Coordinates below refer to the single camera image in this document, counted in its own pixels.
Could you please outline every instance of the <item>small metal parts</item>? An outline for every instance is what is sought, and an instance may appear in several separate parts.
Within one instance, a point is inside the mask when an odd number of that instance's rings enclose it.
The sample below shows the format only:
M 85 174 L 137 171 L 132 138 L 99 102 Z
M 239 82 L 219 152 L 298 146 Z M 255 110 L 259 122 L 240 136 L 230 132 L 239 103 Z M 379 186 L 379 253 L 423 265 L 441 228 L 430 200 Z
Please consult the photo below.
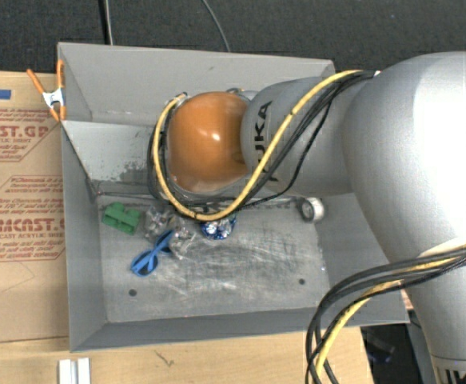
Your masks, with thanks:
M 236 215 L 233 214 L 217 221 L 203 222 L 201 223 L 201 230 L 208 239 L 222 240 L 233 232 L 236 221 Z
M 325 216 L 323 203 L 317 198 L 302 199 L 298 210 L 306 222 L 319 222 Z

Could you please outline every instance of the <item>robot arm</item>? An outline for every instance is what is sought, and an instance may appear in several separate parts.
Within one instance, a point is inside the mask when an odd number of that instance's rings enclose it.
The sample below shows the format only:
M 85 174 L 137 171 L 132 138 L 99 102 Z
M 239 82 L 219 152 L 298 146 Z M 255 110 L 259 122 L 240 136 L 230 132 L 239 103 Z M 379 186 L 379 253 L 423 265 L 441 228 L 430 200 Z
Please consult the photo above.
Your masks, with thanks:
M 324 117 L 300 132 L 300 123 L 320 95 L 304 104 L 281 145 L 294 132 L 297 140 L 265 187 L 276 193 L 289 188 L 289 194 L 316 198 L 354 192 L 390 262 L 416 258 L 436 246 L 465 244 L 466 53 L 425 55 L 375 77 L 363 75 L 355 74 L 356 81 L 345 83 Z M 227 123 L 217 122 L 212 128 L 209 119 L 216 117 L 214 113 L 205 123 L 198 111 L 187 115 L 185 123 L 178 124 L 174 117 L 168 128 L 169 173 L 178 172 L 180 185 L 193 184 L 189 192 L 215 195 L 217 183 L 230 185 L 253 171 L 285 117 L 322 79 L 239 93 L 242 101 L 226 98 L 226 104 L 218 107 L 224 116 L 218 121 Z M 176 116 L 185 112 L 183 104 Z M 182 157 L 184 144 L 178 147 L 171 141 L 183 134 L 200 147 L 195 166 L 174 165 L 178 160 L 188 162 Z M 218 149 L 214 143 L 221 146 L 219 156 L 213 153 Z M 173 175 L 176 186 L 177 175 Z M 465 382 L 460 380 L 466 380 L 466 267 L 413 287 L 408 295 L 423 326 L 438 382 Z

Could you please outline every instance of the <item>black wire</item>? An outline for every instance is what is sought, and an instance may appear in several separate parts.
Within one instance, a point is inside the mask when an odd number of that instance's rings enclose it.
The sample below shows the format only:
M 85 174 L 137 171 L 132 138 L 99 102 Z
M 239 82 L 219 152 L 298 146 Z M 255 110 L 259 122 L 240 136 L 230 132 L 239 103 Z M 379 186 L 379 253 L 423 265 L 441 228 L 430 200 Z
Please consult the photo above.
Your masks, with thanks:
M 398 286 L 391 286 L 383 290 L 379 290 L 377 292 L 372 292 L 370 294 L 362 295 L 361 297 L 357 298 L 353 302 L 351 302 L 349 305 L 347 305 L 343 310 L 334 318 L 333 322 L 329 325 L 328 329 L 325 331 L 325 334 L 323 335 L 322 338 L 318 337 L 317 339 L 320 340 L 320 342 L 317 344 L 317 348 L 313 351 L 311 356 L 308 358 L 308 366 L 305 374 L 305 382 L 309 383 L 309 373 L 313 376 L 313 381 L 317 384 L 321 383 L 321 380 L 317 376 L 316 372 L 316 367 L 314 366 L 314 359 L 316 356 L 320 353 L 321 349 L 323 348 L 323 344 L 328 340 L 334 326 L 341 320 L 341 318 L 345 315 L 345 313 L 349 310 L 351 306 L 354 306 L 358 302 L 361 302 L 367 298 L 372 298 L 381 294 L 386 294 L 392 291 L 398 291 L 402 290 L 405 288 L 408 288 L 410 286 L 416 286 L 421 283 L 427 282 L 429 280 L 432 280 L 434 278 L 438 278 L 439 276 L 450 272 L 454 269 L 460 268 L 462 266 L 466 266 L 466 256 L 462 256 L 458 260 L 454 261 L 454 263 L 450 263 L 447 265 L 442 266 L 438 270 L 435 270 L 434 272 L 427 274 L 422 277 L 418 278 L 412 278 L 411 280 L 405 280 L 402 283 L 400 283 Z
M 380 283 L 384 282 L 391 282 L 393 280 L 399 280 L 402 278 L 407 278 L 409 275 L 417 276 L 417 275 L 425 275 L 432 273 L 435 269 L 427 269 L 427 270 L 419 270 L 419 271 L 413 271 L 412 273 L 405 271 L 410 266 L 416 266 L 418 264 L 423 264 L 423 263 L 428 263 L 428 262 L 434 262 L 436 260 L 441 260 L 445 258 L 454 258 L 462 253 L 464 253 L 466 249 L 462 250 L 457 250 L 454 253 L 453 252 L 446 252 L 443 254 L 436 254 L 433 256 L 429 256 L 426 258 L 418 258 L 418 259 L 413 259 L 413 260 L 407 260 L 403 262 L 398 262 L 390 265 L 383 265 L 383 266 L 378 266 L 377 268 L 369 269 L 364 272 L 360 272 L 358 274 L 354 274 L 353 276 L 346 278 L 342 282 L 339 282 L 336 284 L 322 299 L 320 302 L 320 305 L 317 308 L 316 313 L 313 316 L 313 319 L 309 323 L 309 328 L 305 337 L 305 354 L 306 358 L 309 359 L 311 352 L 313 351 L 313 337 L 314 335 L 318 338 L 317 342 L 320 342 L 319 337 L 321 336 L 321 327 L 320 327 L 320 319 L 325 313 L 325 311 L 334 303 L 342 298 L 348 296 L 349 294 L 355 293 L 359 290 L 365 290 L 368 289 L 369 287 L 376 286 Z M 380 276 L 378 278 L 371 278 L 369 280 L 366 280 L 364 282 L 360 282 L 354 285 L 351 285 L 351 283 L 361 280 L 365 278 L 368 275 L 374 274 L 376 272 L 377 274 L 382 274 L 382 273 L 387 273 L 389 270 L 395 270 L 395 269 L 402 269 L 401 272 L 399 273 L 392 273 L 388 274 L 385 276 Z M 332 372 L 332 368 L 329 365 L 328 361 L 325 361 L 324 364 L 325 371 L 327 372 L 327 375 L 329 376 L 331 382 L 334 382 L 334 376 Z
M 105 40 L 106 45 L 110 45 L 112 41 L 111 35 L 109 35 L 110 24 L 108 15 L 106 14 L 106 4 L 106 0 L 98 0 L 99 18 L 102 24 L 103 40 Z
M 220 22 L 218 21 L 218 18 L 217 16 L 215 15 L 215 13 L 213 12 L 211 6 L 208 4 L 208 2 L 206 0 L 201 0 L 202 4 L 204 4 L 204 6 L 206 7 L 206 9 L 208 10 L 208 13 L 209 15 L 211 15 L 211 18 L 213 19 L 213 22 L 215 23 L 215 26 L 218 28 L 218 32 L 220 33 L 220 36 L 222 38 L 222 41 L 224 43 L 224 46 L 225 46 L 225 49 L 228 51 L 228 52 L 231 52 L 231 46 L 229 45 L 229 42 L 227 41 L 227 38 L 225 37 L 225 33 L 220 25 Z
M 371 276 L 381 275 L 381 274 L 388 273 L 388 272 L 395 272 L 397 270 L 404 270 L 404 269 L 408 269 L 409 267 L 424 265 L 426 263 L 436 262 L 439 260 L 455 258 L 455 257 L 461 256 L 462 254 L 466 254 L 466 248 L 452 250 L 449 252 L 434 254 L 430 256 L 425 256 L 423 258 L 414 258 L 414 259 L 403 260 L 403 261 L 399 261 L 395 263 L 389 263 L 387 265 L 381 265 L 381 266 L 373 267 L 371 269 L 367 269 L 367 270 L 363 270 L 361 272 L 355 273 L 343 279 L 342 281 L 338 282 L 336 285 L 334 285 L 332 289 L 330 289 L 327 292 L 327 294 L 321 299 L 320 305 L 317 307 L 317 310 L 313 318 L 311 319 L 311 322 L 309 323 L 309 325 L 311 326 L 313 323 L 316 322 L 316 320 L 320 317 L 320 312 L 324 313 L 334 302 L 343 298 L 344 296 L 341 295 L 341 293 L 345 292 L 346 289 L 349 288 L 349 286 L 351 286 L 353 283 L 357 283 L 360 280 L 369 278 Z M 384 276 L 379 276 L 379 279 L 373 279 L 373 278 L 369 279 L 369 281 L 372 281 L 372 285 L 367 285 L 367 286 L 363 286 L 360 288 L 361 289 L 369 288 L 369 287 L 373 287 L 379 284 L 380 282 L 386 282 L 387 280 L 385 279 L 382 280 L 383 277 Z M 312 345 L 311 340 L 312 340 L 311 338 L 308 338 L 306 340 L 306 346 L 305 346 L 306 350 L 309 350 L 309 348 L 311 347 Z

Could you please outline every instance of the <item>metal part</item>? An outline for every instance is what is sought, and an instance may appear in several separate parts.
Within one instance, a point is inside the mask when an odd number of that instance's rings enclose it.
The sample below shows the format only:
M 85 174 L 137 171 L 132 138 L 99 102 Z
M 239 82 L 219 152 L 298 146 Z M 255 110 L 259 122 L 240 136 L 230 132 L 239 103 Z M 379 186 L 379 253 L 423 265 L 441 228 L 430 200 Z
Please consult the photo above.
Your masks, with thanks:
M 49 108 L 53 108 L 54 104 L 59 102 L 60 105 L 65 105 L 64 102 L 64 93 L 62 92 L 62 88 L 57 88 L 53 93 L 42 93 L 42 97 L 46 105 Z
M 318 198 L 302 199 L 299 208 L 306 222 L 318 222 L 325 216 L 325 208 Z

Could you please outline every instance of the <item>green plastic part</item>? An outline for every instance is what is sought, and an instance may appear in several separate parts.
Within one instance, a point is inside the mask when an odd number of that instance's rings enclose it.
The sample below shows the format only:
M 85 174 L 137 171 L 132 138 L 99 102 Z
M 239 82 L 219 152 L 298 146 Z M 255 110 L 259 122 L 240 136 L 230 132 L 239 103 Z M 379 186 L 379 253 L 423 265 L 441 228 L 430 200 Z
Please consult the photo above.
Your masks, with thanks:
M 128 209 L 120 202 L 108 205 L 103 214 L 102 222 L 126 234 L 135 234 L 142 213 L 140 210 Z

